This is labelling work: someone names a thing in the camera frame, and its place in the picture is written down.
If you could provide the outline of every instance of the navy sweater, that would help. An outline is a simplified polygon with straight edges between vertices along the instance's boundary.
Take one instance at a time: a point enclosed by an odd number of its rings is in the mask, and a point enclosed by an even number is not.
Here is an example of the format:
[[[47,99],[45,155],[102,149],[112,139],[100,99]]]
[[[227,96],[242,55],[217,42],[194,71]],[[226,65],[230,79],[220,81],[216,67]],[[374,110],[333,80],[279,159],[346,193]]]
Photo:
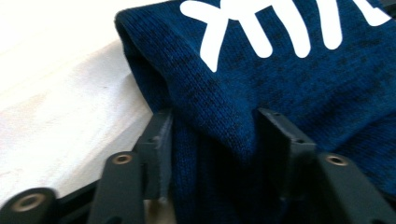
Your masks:
[[[116,26],[153,112],[172,107],[177,223],[278,223],[256,109],[396,195],[396,23],[376,0],[170,1]]]

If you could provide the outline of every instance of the metal grommet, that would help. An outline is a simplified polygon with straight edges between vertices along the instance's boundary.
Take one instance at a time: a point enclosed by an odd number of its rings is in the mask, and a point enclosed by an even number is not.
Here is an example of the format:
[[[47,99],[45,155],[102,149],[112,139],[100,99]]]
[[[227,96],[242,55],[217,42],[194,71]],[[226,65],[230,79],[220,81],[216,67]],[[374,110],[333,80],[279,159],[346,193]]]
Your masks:
[[[337,156],[327,156],[326,157],[326,161],[328,161],[329,163],[332,163],[334,165],[338,165],[338,166],[347,166],[347,161],[344,160],[341,157],[337,157]]]
[[[15,212],[26,212],[32,210],[44,202],[46,196],[41,193],[34,193],[24,196],[12,204],[12,210]]]
[[[119,155],[119,156],[115,157],[115,158],[113,159],[113,163],[114,163],[114,164],[117,164],[117,165],[121,165],[121,164],[128,163],[128,162],[130,162],[131,160],[132,160],[132,156],[122,154],[122,155]]]

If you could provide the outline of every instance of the white table surface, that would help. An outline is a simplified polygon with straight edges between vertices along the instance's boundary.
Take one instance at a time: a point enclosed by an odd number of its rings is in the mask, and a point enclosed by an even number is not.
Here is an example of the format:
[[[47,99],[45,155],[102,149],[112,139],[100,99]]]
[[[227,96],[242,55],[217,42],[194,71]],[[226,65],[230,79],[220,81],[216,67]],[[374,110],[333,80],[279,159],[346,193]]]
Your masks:
[[[37,187],[63,197],[131,150],[151,112],[114,16],[160,1],[0,1],[0,207]]]

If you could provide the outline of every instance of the knit texture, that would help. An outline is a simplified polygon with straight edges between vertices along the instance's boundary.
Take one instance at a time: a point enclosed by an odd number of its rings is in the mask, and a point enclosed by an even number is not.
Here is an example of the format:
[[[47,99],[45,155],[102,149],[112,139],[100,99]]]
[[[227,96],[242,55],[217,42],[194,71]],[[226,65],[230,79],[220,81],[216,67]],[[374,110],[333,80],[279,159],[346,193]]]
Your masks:
[[[203,0],[220,7],[219,0]],[[257,12],[273,53],[260,58],[229,20],[214,73],[200,57],[206,23],[182,1],[124,10],[116,26],[153,112],[172,107],[172,191],[177,223],[278,223],[284,206],[266,178],[256,109],[294,122],[317,144],[356,162],[396,195],[396,23],[370,26],[352,0],[338,0],[343,40],[327,49],[316,1],[294,0],[311,50],[299,58],[271,7]],[[373,7],[380,7],[375,0]]]

